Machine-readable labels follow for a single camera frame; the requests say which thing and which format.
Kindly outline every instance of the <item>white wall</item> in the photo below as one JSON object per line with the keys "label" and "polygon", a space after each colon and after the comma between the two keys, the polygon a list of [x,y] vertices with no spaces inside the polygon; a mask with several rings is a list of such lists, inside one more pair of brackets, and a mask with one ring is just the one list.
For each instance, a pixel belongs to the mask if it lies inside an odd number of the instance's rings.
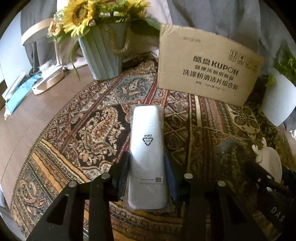
{"label": "white wall", "polygon": [[7,87],[12,85],[21,70],[29,73],[32,68],[21,36],[19,12],[0,39],[0,63]]}
{"label": "white wall", "polygon": [[0,83],[4,80],[2,70],[1,70],[1,62],[0,62]]}

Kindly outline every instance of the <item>antler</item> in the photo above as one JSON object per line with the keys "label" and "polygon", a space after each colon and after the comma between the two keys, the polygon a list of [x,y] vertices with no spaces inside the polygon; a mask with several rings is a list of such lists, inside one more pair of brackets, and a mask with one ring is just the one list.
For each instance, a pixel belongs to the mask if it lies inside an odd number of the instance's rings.
{"label": "antler", "polygon": [[255,152],[256,155],[259,155],[258,146],[252,145],[252,149]]}
{"label": "antler", "polygon": [[263,147],[267,147],[267,143],[264,137],[262,138],[262,144],[263,144]]}

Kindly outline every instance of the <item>patterned rug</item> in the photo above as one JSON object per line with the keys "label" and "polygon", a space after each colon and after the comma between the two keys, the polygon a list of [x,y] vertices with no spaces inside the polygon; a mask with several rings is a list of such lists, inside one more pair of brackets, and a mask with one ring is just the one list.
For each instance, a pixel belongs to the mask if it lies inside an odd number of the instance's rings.
{"label": "patterned rug", "polygon": [[[295,169],[288,142],[260,112],[260,95],[243,108],[212,99],[157,88],[157,60],[142,62],[109,81],[94,81],[50,121],[25,161],[15,185],[11,215],[27,237],[54,198],[71,180],[93,180],[129,150],[130,106],[164,107],[165,146],[187,171],[209,181],[225,180],[253,213],[269,238],[276,229],[257,211],[257,190],[243,163],[255,160],[252,145],[268,146]],[[110,202],[115,240],[180,240],[184,204],[171,213],[127,211]],[[88,202],[84,237],[88,237]]]}

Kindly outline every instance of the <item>gray fabric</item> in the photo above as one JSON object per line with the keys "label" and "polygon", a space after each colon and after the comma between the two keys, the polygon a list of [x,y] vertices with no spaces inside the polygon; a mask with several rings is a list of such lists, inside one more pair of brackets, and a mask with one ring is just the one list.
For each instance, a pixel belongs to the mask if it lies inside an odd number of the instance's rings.
{"label": "gray fabric", "polygon": [[284,121],[284,126],[286,128],[286,131],[296,130],[296,108],[292,111],[292,113]]}
{"label": "gray fabric", "polygon": [[262,0],[167,0],[172,23],[213,32],[265,58],[261,74],[268,75],[282,43],[296,56],[288,30]]}
{"label": "gray fabric", "polygon": [[17,236],[21,241],[25,241],[26,238],[22,234],[21,230],[18,228],[17,223],[13,220],[9,213],[9,208],[6,207],[0,207],[0,215],[5,222],[6,226]]}
{"label": "gray fabric", "polygon": [[[21,33],[24,34],[34,24],[52,18],[57,11],[57,0],[31,0],[21,12]],[[56,63],[54,43],[49,43],[44,37],[35,43],[25,46],[28,59],[33,69],[31,72],[36,73],[39,66],[48,60]]]}

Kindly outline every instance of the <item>cardboard box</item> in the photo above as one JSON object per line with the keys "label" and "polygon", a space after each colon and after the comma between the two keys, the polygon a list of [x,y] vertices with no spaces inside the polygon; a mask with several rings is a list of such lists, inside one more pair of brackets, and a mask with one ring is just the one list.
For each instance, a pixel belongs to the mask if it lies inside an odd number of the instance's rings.
{"label": "cardboard box", "polygon": [[162,24],[158,87],[243,106],[263,57],[200,29]]}

